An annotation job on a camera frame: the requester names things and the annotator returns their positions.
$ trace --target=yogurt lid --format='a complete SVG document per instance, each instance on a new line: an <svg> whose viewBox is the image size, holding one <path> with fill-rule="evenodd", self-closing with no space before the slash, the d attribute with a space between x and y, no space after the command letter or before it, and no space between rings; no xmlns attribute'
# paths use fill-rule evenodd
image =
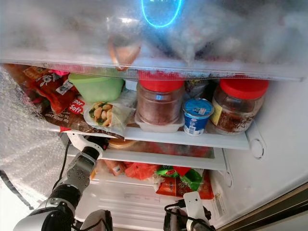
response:
<svg viewBox="0 0 308 231"><path fill-rule="evenodd" d="M214 112L213 105L206 99L191 99L183 106L184 112L195 117L209 117Z"/></svg>

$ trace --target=red jar lid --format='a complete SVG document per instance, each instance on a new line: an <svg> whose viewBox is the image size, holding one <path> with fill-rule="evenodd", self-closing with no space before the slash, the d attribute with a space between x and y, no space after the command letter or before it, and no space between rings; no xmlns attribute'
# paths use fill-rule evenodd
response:
<svg viewBox="0 0 308 231"><path fill-rule="evenodd" d="M151 91L171 92L180 89L184 84L178 73L139 71L138 74L139 83Z"/></svg>
<svg viewBox="0 0 308 231"><path fill-rule="evenodd" d="M220 87L228 95L243 100L257 99L266 93L268 80L248 78L224 78L220 80Z"/></svg>

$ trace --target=yogurt cup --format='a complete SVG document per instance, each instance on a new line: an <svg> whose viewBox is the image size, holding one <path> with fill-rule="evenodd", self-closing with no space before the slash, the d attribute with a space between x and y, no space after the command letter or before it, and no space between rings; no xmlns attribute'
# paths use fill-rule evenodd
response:
<svg viewBox="0 0 308 231"><path fill-rule="evenodd" d="M205 126L214 112L213 105L206 99L191 99L183 105L184 131L191 136L203 134Z"/></svg>

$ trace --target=bubble wrap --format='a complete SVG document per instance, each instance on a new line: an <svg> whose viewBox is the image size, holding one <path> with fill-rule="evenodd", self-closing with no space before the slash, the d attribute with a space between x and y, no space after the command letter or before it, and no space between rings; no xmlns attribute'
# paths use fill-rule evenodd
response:
<svg viewBox="0 0 308 231"><path fill-rule="evenodd" d="M0 168L35 203L51 193L59 178L66 144L58 133L44 130L47 122L24 103L23 91L1 66L0 83Z"/></svg>

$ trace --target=jar label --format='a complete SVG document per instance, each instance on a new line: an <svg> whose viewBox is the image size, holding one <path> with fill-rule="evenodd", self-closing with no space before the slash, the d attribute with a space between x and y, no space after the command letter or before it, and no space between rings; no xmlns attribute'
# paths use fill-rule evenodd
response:
<svg viewBox="0 0 308 231"><path fill-rule="evenodd" d="M214 98L213 98L212 104L215 110L214 110L214 113L211 115L211 121L213 124L217 125L219 118L220 118L221 111L222 111L222 106L220 106Z"/></svg>

